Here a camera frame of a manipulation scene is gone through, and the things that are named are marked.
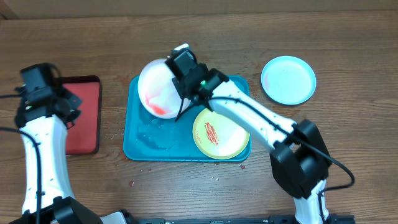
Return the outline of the white plate with red stain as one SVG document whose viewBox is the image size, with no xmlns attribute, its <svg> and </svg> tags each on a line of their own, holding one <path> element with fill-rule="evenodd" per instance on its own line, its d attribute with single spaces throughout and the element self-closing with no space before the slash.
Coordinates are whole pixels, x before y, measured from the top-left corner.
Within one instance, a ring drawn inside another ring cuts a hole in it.
<svg viewBox="0 0 398 224">
<path fill-rule="evenodd" d="M 139 75 L 137 90 L 144 108 L 152 115 L 162 119 L 176 118 L 181 105 L 172 79 L 175 75 L 160 58 L 148 63 Z"/>
</svg>

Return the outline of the yellow-green plate with red stain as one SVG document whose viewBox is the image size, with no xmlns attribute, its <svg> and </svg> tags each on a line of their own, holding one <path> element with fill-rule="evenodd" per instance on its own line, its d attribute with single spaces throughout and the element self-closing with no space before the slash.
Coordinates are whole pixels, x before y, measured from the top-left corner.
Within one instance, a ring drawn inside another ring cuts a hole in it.
<svg viewBox="0 0 398 224">
<path fill-rule="evenodd" d="M 193 140 L 204 155 L 227 160 L 238 156 L 246 148 L 250 134 L 229 118 L 202 110 L 193 123 Z"/>
</svg>

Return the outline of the light blue plate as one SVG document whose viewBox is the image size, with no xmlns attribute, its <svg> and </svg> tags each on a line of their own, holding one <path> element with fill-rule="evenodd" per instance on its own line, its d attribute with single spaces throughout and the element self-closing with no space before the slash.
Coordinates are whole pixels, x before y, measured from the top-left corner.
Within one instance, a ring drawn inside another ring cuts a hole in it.
<svg viewBox="0 0 398 224">
<path fill-rule="evenodd" d="M 317 78 L 306 61 L 284 55 L 267 62 L 262 69 L 261 85 L 273 101 L 293 106 L 312 97 L 317 87 Z"/>
</svg>

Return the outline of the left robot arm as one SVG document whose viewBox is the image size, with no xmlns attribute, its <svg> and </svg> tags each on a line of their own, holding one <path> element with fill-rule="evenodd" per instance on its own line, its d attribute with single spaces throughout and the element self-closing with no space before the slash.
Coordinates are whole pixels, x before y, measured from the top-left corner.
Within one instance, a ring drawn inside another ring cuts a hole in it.
<svg viewBox="0 0 398 224">
<path fill-rule="evenodd" d="M 23 68 L 24 84 L 17 88 L 21 104 L 15 117 L 25 150 L 26 192 L 22 216 L 16 223 L 134 223 L 126 210 L 103 217 L 78 202 L 66 161 L 68 124 L 79 117 L 81 101 L 55 77 L 51 63 Z"/>
</svg>

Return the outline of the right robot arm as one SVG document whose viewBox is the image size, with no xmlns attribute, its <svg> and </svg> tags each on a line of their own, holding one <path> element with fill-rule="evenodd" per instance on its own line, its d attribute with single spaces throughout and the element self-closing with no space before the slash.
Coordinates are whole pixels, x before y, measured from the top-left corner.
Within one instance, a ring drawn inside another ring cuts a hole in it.
<svg viewBox="0 0 398 224">
<path fill-rule="evenodd" d="M 262 106 L 224 73 L 199 63 L 187 44 L 173 49 L 165 64 L 181 99 L 229 118 L 264 145 L 275 181 L 294 199 L 298 223 L 326 223 L 323 191 L 331 161 L 313 122 L 296 123 Z"/>
</svg>

